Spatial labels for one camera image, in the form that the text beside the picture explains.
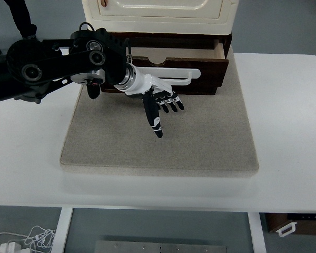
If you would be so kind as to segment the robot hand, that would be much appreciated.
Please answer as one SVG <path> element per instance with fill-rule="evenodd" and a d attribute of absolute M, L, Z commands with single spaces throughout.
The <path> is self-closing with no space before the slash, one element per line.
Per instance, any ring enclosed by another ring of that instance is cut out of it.
<path fill-rule="evenodd" d="M 159 110 L 168 113 L 168 106 L 173 112 L 184 110 L 183 103 L 168 82 L 151 74 L 143 74 L 133 64 L 127 64 L 123 81 L 115 87 L 129 97 L 142 99 L 148 123 L 158 138 L 163 136 Z"/>

